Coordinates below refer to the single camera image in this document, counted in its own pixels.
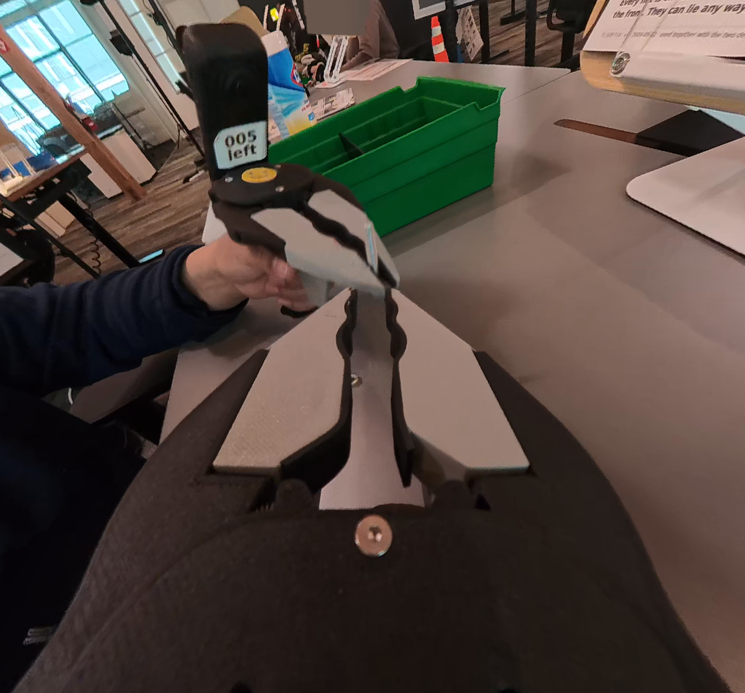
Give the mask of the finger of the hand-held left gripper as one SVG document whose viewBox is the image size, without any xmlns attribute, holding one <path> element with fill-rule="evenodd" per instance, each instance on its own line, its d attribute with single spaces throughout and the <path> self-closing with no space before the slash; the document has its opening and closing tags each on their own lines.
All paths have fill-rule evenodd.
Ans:
<svg viewBox="0 0 745 693">
<path fill-rule="evenodd" d="M 331 189 L 303 192 L 312 247 L 303 248 L 303 274 L 362 291 L 399 288 L 400 275 L 375 226 L 356 204 Z"/>
<path fill-rule="evenodd" d="M 389 253 L 357 206 L 312 206 L 330 227 L 317 227 L 289 208 L 261 210 L 254 222 L 284 242 L 285 261 L 313 279 L 383 298 L 389 289 Z"/>
</svg>

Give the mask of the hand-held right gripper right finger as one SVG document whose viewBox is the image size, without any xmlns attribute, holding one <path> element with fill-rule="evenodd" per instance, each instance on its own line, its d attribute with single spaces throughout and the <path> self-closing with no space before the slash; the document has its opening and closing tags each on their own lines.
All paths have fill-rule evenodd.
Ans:
<svg viewBox="0 0 745 693">
<path fill-rule="evenodd" d="M 385 298 L 393 451 L 402 484 L 526 473 L 528 458 L 487 379 L 490 362 L 398 290 Z"/>
</svg>

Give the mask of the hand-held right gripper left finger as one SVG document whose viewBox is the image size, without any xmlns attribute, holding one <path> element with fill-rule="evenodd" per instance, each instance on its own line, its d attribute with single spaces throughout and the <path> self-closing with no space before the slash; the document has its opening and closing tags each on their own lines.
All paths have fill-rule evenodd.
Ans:
<svg viewBox="0 0 745 693">
<path fill-rule="evenodd" d="M 302 481 L 319 493 L 351 448 L 357 292 L 344 290 L 250 362 L 256 373 L 212 462 L 216 473 Z"/>
</svg>

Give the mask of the green plastic bin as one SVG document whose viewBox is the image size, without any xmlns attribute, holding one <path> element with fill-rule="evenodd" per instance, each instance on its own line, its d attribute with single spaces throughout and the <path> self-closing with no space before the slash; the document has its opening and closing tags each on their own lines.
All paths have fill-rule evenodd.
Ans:
<svg viewBox="0 0 745 693">
<path fill-rule="evenodd" d="M 492 185 L 503 87 L 420 76 L 272 144 L 350 188 L 386 236 Z"/>
</svg>

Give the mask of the person's left forearm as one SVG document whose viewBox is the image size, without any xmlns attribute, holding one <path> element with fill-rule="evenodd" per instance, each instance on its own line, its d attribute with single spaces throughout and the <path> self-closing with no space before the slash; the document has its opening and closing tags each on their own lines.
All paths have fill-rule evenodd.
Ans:
<svg viewBox="0 0 745 693">
<path fill-rule="evenodd" d="M 215 310 L 187 288 L 182 271 L 196 250 L 68 286 L 2 287 L 2 390 L 86 387 L 233 321 L 247 300 Z"/>
</svg>

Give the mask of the person's left hand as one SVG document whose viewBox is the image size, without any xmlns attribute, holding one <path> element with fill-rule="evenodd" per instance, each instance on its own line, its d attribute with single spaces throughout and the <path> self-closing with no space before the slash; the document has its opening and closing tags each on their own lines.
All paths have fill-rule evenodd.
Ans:
<svg viewBox="0 0 745 693">
<path fill-rule="evenodd" d="M 246 300 L 275 299 L 293 312 L 314 308 L 299 274 L 266 248 L 238 244 L 228 235 L 192 251 L 181 271 L 185 288 L 213 311 Z"/>
</svg>

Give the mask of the wipes canister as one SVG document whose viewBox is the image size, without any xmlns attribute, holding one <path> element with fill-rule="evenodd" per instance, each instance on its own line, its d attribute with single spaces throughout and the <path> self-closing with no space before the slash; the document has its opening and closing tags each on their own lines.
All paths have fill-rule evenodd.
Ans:
<svg viewBox="0 0 745 693">
<path fill-rule="evenodd" d="M 269 114 L 279 138 L 286 139 L 314 126 L 316 116 L 284 34 L 267 33 L 262 43 L 267 54 Z"/>
</svg>

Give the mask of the printed booklet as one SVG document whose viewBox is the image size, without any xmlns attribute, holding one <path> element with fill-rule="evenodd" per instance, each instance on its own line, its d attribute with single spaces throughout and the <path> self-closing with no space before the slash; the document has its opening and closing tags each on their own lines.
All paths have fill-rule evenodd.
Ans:
<svg viewBox="0 0 745 693">
<path fill-rule="evenodd" d="M 335 113 L 345 111 L 355 105 L 355 93 L 347 87 L 336 90 L 331 95 L 320 98 L 312 103 L 312 113 L 316 122 L 329 118 Z"/>
</svg>

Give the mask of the white phone stand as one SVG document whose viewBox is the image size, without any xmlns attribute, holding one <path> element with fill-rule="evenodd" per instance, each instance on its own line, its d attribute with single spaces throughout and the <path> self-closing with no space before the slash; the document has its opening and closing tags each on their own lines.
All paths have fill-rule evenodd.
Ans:
<svg viewBox="0 0 745 693">
<path fill-rule="evenodd" d="M 324 70 L 324 83 L 334 86 L 341 82 L 341 69 L 345 64 L 350 36 L 335 35 L 332 37 Z"/>
</svg>

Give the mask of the white cabinet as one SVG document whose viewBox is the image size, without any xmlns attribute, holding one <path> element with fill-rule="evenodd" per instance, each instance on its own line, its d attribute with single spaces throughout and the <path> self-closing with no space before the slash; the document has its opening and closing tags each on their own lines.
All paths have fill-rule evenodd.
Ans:
<svg viewBox="0 0 745 693">
<path fill-rule="evenodd" d="M 117 158 L 118 162 L 127 170 L 129 175 L 137 180 L 140 185 L 149 183 L 156 176 L 156 168 L 142 153 L 125 129 L 120 128 L 102 140 L 111 154 Z M 107 175 L 89 154 L 83 155 L 80 160 L 90 170 L 88 179 L 104 197 L 111 199 L 122 195 L 123 192 L 114 180 Z"/>
</svg>

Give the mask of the red and white paper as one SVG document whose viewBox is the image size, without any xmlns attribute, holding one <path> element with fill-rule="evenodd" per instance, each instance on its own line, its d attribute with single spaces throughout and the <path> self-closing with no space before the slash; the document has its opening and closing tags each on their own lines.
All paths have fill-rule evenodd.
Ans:
<svg viewBox="0 0 745 693">
<path fill-rule="evenodd" d="M 375 81 L 384 75 L 411 62 L 409 59 L 387 59 L 371 62 L 369 64 L 355 67 L 343 73 L 344 82 L 369 82 Z"/>
</svg>

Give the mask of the wooden display board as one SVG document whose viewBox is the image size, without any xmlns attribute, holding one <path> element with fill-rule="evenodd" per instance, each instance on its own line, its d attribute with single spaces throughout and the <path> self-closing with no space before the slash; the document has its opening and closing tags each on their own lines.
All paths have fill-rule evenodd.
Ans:
<svg viewBox="0 0 745 693">
<path fill-rule="evenodd" d="M 606 2 L 597 0 L 580 54 L 580 70 L 588 83 L 611 92 L 744 114 L 743 59 L 586 50 L 586 42 Z"/>
</svg>

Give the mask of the black flat plate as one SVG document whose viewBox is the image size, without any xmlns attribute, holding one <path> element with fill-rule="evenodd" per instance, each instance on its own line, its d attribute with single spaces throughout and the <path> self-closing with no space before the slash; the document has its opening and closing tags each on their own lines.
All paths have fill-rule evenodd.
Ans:
<svg viewBox="0 0 745 693">
<path fill-rule="evenodd" d="M 710 113 L 687 109 L 637 133 L 634 143 L 689 158 L 742 138 L 743 133 Z"/>
</svg>

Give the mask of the printed instruction sheet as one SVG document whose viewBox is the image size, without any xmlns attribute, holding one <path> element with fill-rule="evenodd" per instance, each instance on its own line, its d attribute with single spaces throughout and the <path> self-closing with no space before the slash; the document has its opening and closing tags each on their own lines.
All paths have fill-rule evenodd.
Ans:
<svg viewBox="0 0 745 693">
<path fill-rule="evenodd" d="M 744 57 L 744 0 L 607 0 L 586 50 Z"/>
</svg>

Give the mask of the wooden post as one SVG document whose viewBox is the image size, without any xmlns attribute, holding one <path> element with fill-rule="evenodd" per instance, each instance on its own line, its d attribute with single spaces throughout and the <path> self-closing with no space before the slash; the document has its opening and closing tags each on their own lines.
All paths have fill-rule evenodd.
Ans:
<svg viewBox="0 0 745 693">
<path fill-rule="evenodd" d="M 107 146 L 66 105 L 63 97 L 49 83 L 35 64 L 1 27 L 1 54 L 34 95 L 59 119 L 61 125 L 79 145 L 97 162 L 98 166 L 133 201 L 145 197 L 142 185 L 135 180 Z"/>
</svg>

